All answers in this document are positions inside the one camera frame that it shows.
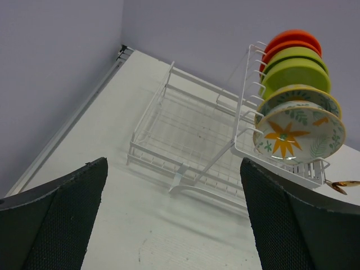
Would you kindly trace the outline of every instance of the dish rack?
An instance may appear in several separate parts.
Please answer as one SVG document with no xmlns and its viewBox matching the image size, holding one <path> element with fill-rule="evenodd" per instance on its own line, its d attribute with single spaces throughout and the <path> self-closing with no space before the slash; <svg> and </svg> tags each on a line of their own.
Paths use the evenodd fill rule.
<svg viewBox="0 0 360 270">
<path fill-rule="evenodd" d="M 138 122 L 130 141 L 128 164 L 136 161 L 173 178 L 169 192 L 195 191 L 246 209 L 240 179 L 243 158 L 308 188 L 325 183 L 324 159 L 286 165 L 256 151 L 254 116 L 263 99 L 258 71 L 265 44 L 256 42 L 236 66 L 242 66 L 240 95 L 209 84 L 172 63 Z"/>
</svg>

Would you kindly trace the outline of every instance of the orange plate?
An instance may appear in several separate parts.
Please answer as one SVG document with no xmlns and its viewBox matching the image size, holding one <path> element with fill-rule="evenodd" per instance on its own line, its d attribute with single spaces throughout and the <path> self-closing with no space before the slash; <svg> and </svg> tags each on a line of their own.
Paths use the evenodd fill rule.
<svg viewBox="0 0 360 270">
<path fill-rule="evenodd" d="M 307 42 L 300 41 L 300 40 L 291 40 L 291 41 L 286 41 L 286 42 L 280 43 L 280 44 L 276 45 L 275 47 L 273 47 L 270 51 L 268 51 L 266 53 L 266 55 L 263 56 L 262 61 L 265 64 L 267 64 L 267 63 L 270 62 L 271 58 L 275 54 L 277 54 L 278 52 L 281 52 L 284 49 L 290 48 L 290 47 L 305 47 L 305 48 L 308 48 L 310 50 L 313 50 L 314 52 L 316 52 L 321 57 L 320 52 L 314 46 L 312 46 L 311 44 L 309 44 Z M 265 65 L 261 64 L 259 71 L 263 72 L 264 68 L 265 68 Z"/>
<path fill-rule="evenodd" d="M 320 57 L 322 56 L 322 50 L 319 41 L 311 35 L 309 32 L 299 29 L 288 30 L 280 33 L 274 37 L 266 46 L 265 53 L 268 53 L 273 47 L 283 43 L 285 41 L 303 41 L 314 46 L 319 52 Z"/>
</svg>

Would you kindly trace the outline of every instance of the table surface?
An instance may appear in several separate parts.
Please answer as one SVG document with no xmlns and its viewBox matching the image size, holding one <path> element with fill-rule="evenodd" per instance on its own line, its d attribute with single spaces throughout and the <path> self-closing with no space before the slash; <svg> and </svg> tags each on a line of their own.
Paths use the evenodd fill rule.
<svg viewBox="0 0 360 270">
<path fill-rule="evenodd" d="M 83 269 L 261 269 L 246 215 L 204 197 L 170 197 L 171 179 L 126 166 L 132 132 L 168 67 L 134 52 L 26 190 L 107 157 Z"/>
</svg>

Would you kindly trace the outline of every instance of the floral plate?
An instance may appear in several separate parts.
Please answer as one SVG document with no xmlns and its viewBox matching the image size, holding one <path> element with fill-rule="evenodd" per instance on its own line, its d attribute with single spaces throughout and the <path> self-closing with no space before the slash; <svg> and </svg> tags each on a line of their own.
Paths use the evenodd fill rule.
<svg viewBox="0 0 360 270">
<path fill-rule="evenodd" d="M 260 104 L 258 112 L 266 116 L 277 105 L 292 100 L 311 101 L 339 119 L 342 117 L 341 107 L 336 99 L 324 91 L 304 84 L 293 84 L 280 88 Z M 255 125 L 261 121 L 261 118 L 259 115 L 255 116 Z"/>
<path fill-rule="evenodd" d="M 343 122 L 319 107 L 292 106 L 275 110 L 256 127 L 257 150 L 286 164 L 309 163 L 335 153 L 346 138 Z"/>
</svg>

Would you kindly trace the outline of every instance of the gold spoon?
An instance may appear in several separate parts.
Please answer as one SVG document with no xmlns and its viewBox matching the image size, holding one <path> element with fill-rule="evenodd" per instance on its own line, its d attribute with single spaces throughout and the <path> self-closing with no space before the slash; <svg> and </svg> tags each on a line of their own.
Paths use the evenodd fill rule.
<svg viewBox="0 0 360 270">
<path fill-rule="evenodd" d="M 340 182 L 331 182 L 325 179 L 325 183 L 337 192 L 347 195 L 347 193 L 341 187 L 356 187 L 360 186 L 360 181 L 340 181 Z"/>
</svg>

